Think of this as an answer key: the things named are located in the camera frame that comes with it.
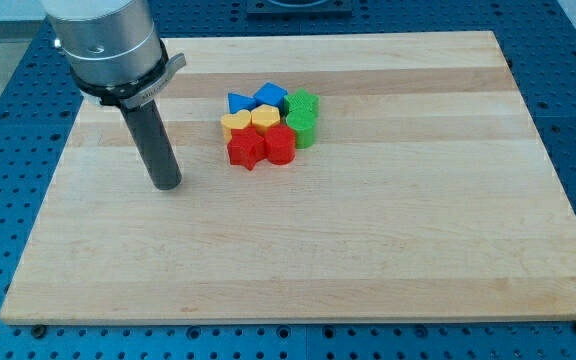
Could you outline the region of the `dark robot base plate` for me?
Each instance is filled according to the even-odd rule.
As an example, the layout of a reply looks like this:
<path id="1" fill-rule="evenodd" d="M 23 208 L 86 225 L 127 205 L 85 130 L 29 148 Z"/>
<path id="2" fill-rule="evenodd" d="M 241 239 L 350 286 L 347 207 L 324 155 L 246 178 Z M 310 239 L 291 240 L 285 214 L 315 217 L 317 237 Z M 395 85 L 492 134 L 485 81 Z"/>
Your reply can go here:
<path id="1" fill-rule="evenodd" d="M 247 0 L 248 15 L 348 14 L 353 0 Z"/>

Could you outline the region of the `black clamp ring mount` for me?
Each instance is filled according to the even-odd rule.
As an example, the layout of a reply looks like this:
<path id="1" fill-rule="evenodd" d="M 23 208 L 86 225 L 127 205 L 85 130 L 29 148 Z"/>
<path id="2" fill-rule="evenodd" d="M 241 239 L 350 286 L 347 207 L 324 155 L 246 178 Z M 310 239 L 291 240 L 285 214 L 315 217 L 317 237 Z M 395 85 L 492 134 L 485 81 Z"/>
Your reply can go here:
<path id="1" fill-rule="evenodd" d="M 162 56 L 154 68 L 128 83 L 93 85 L 77 75 L 74 68 L 71 68 L 71 75 L 81 92 L 91 97 L 91 102 L 99 106 L 139 108 L 152 101 L 167 86 L 177 71 L 187 65 L 183 53 L 170 58 L 162 40 L 160 40 L 160 48 Z"/>

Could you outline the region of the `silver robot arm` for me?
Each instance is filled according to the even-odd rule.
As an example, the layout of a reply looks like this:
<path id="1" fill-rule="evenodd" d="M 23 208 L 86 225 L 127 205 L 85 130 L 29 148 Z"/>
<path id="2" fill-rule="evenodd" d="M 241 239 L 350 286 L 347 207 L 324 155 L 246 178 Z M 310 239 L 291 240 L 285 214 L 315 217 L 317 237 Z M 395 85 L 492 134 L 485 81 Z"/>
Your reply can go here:
<path id="1" fill-rule="evenodd" d="M 146 0 L 42 0 L 77 87 L 120 110 L 153 185 L 170 190 L 182 173 L 155 97 L 186 65 L 168 54 Z"/>

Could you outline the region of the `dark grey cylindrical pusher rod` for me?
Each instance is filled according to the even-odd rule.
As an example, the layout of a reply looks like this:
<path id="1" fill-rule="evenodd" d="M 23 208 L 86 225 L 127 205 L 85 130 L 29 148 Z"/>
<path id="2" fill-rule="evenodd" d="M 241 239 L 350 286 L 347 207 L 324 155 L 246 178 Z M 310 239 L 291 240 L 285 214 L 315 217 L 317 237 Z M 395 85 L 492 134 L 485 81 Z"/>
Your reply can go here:
<path id="1" fill-rule="evenodd" d="M 121 105 L 120 111 L 153 185 L 159 190 L 177 187 L 182 174 L 156 102 L 136 108 Z"/>

